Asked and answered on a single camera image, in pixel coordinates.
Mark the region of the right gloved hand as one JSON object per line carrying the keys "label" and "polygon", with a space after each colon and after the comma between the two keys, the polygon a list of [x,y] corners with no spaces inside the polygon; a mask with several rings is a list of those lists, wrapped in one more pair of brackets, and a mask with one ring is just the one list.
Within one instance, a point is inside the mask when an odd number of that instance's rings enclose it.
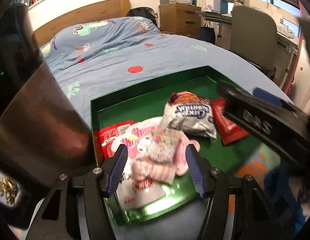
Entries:
{"label": "right gloved hand", "polygon": [[263,185],[273,216],[287,235],[295,236],[310,216],[303,181],[290,176],[283,166],[277,166],[267,173]]}

